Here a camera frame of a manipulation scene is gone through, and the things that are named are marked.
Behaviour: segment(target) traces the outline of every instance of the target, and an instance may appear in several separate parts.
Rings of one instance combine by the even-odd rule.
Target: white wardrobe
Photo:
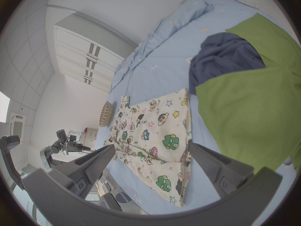
[[[61,73],[106,92],[117,66],[135,49],[106,28],[76,14],[56,23],[54,30]]]

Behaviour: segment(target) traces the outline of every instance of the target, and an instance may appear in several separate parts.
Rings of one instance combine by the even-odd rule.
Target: white patterned garment
[[[105,145],[145,184],[169,202],[183,206],[190,178],[191,119],[187,89],[129,107],[121,97]]]

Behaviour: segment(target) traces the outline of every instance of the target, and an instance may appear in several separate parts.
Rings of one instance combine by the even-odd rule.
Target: bed
[[[173,13],[173,17],[161,20],[156,28],[143,39],[136,51],[117,68],[111,92],[107,98],[107,101],[113,105],[112,118],[120,106],[120,96],[130,96],[131,106],[182,88],[189,88],[190,59],[198,53],[206,37],[224,32],[225,29],[237,25],[256,13],[279,26],[267,14],[236,0],[188,0],[185,2],[184,9],[179,7]],[[162,26],[163,23],[173,25],[175,31],[164,34],[166,30]],[[154,33],[163,36],[154,43],[150,43],[147,38]],[[198,99],[195,95],[190,95],[190,109],[193,142],[220,152],[198,113]],[[101,148],[109,136],[111,123],[107,127],[99,128],[96,149]],[[194,160],[191,162],[191,178],[186,188],[185,206],[182,208],[156,195],[122,161],[111,161],[107,168],[123,190],[151,215],[189,211],[220,200],[208,177]],[[282,183],[271,203],[254,225],[260,225],[273,212],[296,176],[292,165],[282,164],[276,172],[283,176]]]

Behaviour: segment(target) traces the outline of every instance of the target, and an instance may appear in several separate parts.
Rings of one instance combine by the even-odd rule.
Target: yellow star
[[[177,118],[179,116],[179,111],[175,111],[175,113],[172,114],[174,118]]]

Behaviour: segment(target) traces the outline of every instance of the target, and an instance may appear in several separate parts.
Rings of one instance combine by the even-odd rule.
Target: wicker basket
[[[102,108],[101,115],[99,118],[100,127],[105,127],[109,124],[112,113],[113,113],[113,107],[110,102],[106,101]]]

